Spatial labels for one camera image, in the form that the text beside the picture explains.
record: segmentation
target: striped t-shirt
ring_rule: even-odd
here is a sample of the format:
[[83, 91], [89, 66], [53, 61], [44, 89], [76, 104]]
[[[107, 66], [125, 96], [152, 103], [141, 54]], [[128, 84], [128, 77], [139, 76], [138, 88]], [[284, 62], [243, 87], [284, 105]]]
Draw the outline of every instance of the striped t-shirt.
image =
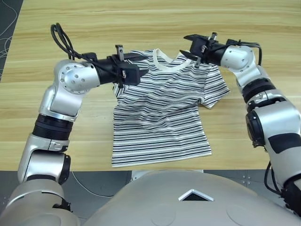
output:
[[137, 86], [113, 91], [114, 109], [112, 166], [132, 166], [176, 161], [211, 154], [198, 114], [229, 93], [219, 68], [179, 54], [170, 59], [159, 49], [132, 51], [148, 58], [132, 62], [149, 72]]

